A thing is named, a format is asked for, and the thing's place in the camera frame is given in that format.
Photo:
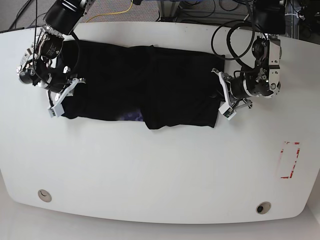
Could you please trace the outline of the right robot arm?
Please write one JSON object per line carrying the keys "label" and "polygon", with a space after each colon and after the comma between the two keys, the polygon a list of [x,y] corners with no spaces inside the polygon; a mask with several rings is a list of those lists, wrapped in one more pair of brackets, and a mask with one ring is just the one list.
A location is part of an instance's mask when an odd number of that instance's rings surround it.
{"label": "right robot arm", "polygon": [[59,93],[70,84],[76,74],[78,63],[64,73],[51,64],[62,52],[64,35],[72,36],[80,44],[74,29],[94,4],[93,0],[57,0],[45,14],[45,25],[34,32],[33,42],[26,50],[17,67],[19,80],[24,84],[40,86],[53,93]]}

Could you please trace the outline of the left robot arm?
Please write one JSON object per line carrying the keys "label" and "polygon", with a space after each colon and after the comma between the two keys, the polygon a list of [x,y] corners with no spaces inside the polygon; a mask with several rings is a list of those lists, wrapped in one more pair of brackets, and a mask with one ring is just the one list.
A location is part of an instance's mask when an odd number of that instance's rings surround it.
{"label": "left robot arm", "polygon": [[252,14],[255,29],[261,35],[251,45],[254,67],[237,60],[241,70],[229,84],[230,93],[237,100],[257,96],[271,98],[281,89],[282,48],[278,36],[286,33],[285,6],[280,0],[255,0]]}

